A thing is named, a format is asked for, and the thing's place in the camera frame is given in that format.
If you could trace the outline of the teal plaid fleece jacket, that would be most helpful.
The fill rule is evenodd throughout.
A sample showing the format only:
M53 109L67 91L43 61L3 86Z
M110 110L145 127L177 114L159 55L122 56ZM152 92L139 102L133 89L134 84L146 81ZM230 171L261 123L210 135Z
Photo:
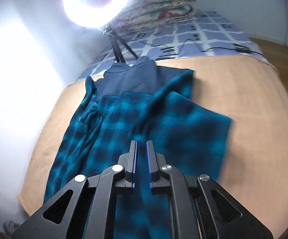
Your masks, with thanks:
M73 177L93 176L115 164L137 142L135 190L117 201L115 238L169 238L167 198L152 195L146 142L188 175L219 177L231 118L192 101L194 73L157 66L140 57L113 64L86 94L63 136L49 172L44 199Z

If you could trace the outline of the black light tripod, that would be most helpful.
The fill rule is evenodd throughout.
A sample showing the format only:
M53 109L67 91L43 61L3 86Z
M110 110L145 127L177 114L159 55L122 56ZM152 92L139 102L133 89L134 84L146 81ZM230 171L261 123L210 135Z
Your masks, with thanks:
M113 49L113 53L115 55L115 60L117 63L125 63L125 58L122 54L122 49L120 48L120 45L122 45L127 51L135 58L138 59L139 57L137 54L130 48L130 46L127 44L127 42L121 38L117 32L112 29L111 27L106 27L104 30L104 35L107 35L109 37L111 47Z

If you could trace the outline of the blue checked bed sheet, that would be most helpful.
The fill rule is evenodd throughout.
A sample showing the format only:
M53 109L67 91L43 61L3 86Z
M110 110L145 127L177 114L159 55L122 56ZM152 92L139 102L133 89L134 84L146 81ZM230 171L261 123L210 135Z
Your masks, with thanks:
M182 57L250 55L265 60L261 48L234 23L215 11L197 11L187 20L122 36L138 57L155 61ZM120 45L128 65L136 59Z

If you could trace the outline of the folded floral quilt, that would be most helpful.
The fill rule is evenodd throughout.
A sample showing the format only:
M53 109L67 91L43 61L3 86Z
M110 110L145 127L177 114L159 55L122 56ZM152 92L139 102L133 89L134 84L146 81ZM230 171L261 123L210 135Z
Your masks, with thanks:
M118 33L139 31L192 17L196 0L130 0L109 22Z

